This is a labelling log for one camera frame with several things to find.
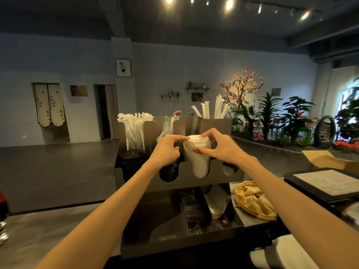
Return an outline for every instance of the wall shelf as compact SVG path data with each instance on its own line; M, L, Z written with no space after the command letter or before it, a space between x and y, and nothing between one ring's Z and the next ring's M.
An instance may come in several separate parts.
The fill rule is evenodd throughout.
M186 90L187 90L187 92L188 92L188 90L196 90L196 92L197 92L197 90L205 90L207 92L207 90L209 90L209 88L186 88Z
M171 97L177 97L177 99L178 99L178 97L180 95L174 94L174 95L160 95L160 96L162 97L162 100L163 100L164 97L169 97L170 99L171 99Z

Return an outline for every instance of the menu board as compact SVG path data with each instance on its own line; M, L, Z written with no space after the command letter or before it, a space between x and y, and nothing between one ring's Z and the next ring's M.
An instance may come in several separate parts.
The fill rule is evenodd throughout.
M359 192L359 179L335 170L295 174L294 176L332 196Z

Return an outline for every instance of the finger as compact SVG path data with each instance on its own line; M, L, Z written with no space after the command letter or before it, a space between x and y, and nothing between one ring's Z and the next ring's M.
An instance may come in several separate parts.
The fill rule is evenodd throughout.
M188 136L182 136L182 135L169 135L173 139L174 142L177 142L179 140L189 140L190 137Z
M210 130L206 131L205 133L201 134L201 137L218 137L219 135L221 135L221 133L218 132L217 129L215 128L211 128Z
M203 147L196 147L193 149L193 152L202 154L202 155L207 155L210 157L215 157L215 153L216 153L214 149L206 149Z

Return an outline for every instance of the white cup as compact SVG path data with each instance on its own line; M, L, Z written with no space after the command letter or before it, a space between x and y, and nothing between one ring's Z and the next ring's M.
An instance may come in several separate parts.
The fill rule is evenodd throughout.
M201 137L201 135L191 135L189 137L189 140L183 142L185 160L192 162L194 175L197 178L203 178L208 174L211 157L195 153L193 149L196 147L211 149L211 142L209 137Z

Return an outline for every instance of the cup dispenser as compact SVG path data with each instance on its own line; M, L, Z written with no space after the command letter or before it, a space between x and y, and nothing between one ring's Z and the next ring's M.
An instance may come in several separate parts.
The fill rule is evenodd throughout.
M165 117L154 117L144 122L144 149L152 153L160 135ZM183 116L173 123L173 134L196 135L214 127L222 134L231 134L232 119L203 119ZM114 165L116 189L124 185L119 155L126 150L125 126L119 126L119 149ZM183 154L183 144L178 144ZM235 165L211 158L207 176L197 178L191 162L180 162L178 176L170 182L164 181L157 172L146 193L133 212L122 236L122 258L133 258L193 246L206 242L229 239L242 234L243 223L229 203L224 215L228 219L227 228L218 229L204 193L213 184L220 184L230 195L229 183L243 181L244 172Z

